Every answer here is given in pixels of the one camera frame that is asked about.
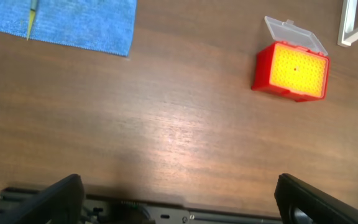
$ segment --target white bracket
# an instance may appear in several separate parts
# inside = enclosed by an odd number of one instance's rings
[[[338,45],[348,47],[358,40],[358,28],[354,29],[357,0],[343,0],[341,26],[339,27]]]

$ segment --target yellow pipette tip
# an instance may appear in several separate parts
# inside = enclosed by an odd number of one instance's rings
[[[34,10],[30,10],[30,14],[29,14],[29,26],[28,26],[28,28],[27,28],[27,40],[29,40],[29,37],[30,37],[31,28],[32,28],[32,23],[34,22],[34,18],[35,18],[35,11],[34,11]]]

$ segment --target table top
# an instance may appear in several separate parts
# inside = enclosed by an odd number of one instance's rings
[[[0,190],[77,173],[92,194],[278,216],[287,172],[358,208],[358,41],[336,44],[341,9],[139,1],[128,58],[0,33]],[[325,100],[250,89],[264,16],[324,45]]]

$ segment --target blue towel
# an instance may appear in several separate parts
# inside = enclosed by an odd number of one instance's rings
[[[31,0],[0,0],[0,31],[26,37]],[[136,0],[38,0],[30,39],[127,56]]]

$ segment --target transparent lid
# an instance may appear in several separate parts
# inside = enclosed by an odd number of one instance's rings
[[[325,56],[328,52],[314,35],[314,33],[293,25],[293,21],[286,22],[265,16],[267,27],[276,41],[287,41],[292,45],[306,47],[313,52],[322,53]]]

